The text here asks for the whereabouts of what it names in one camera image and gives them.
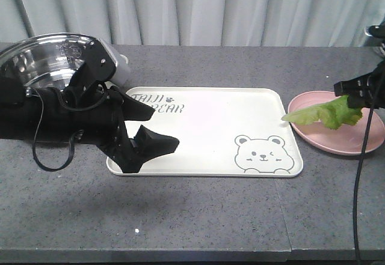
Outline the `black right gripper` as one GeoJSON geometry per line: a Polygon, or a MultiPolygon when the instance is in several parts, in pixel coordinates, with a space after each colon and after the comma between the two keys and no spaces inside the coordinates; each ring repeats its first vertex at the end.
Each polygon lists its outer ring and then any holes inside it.
{"type": "Polygon", "coordinates": [[[368,94],[364,96],[349,95],[347,99],[349,108],[373,106],[384,109],[384,63],[379,63],[371,74],[337,82],[333,88],[335,94],[368,94]]]}

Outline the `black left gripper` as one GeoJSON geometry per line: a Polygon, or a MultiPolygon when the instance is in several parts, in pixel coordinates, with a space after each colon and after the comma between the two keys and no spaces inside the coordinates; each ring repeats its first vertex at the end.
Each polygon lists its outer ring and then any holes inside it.
{"type": "Polygon", "coordinates": [[[118,75],[116,65],[82,65],[58,99],[76,128],[84,131],[82,142],[115,154],[123,173],[138,173],[146,162],[174,153],[179,140],[143,125],[133,138],[127,136],[125,121],[148,121],[155,109],[122,91],[118,75]]]}

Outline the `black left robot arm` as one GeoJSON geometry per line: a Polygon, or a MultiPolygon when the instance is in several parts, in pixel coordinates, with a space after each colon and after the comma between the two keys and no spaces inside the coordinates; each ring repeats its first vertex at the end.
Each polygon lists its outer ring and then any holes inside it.
{"type": "Polygon", "coordinates": [[[64,90],[31,88],[15,78],[1,78],[1,138],[37,142],[66,142],[68,166],[75,142],[92,144],[124,173],[138,173],[156,157],[174,153],[179,140],[140,126],[128,137],[126,121],[147,121],[155,110],[122,92],[106,87],[113,73],[91,71],[84,64],[64,90]]]}

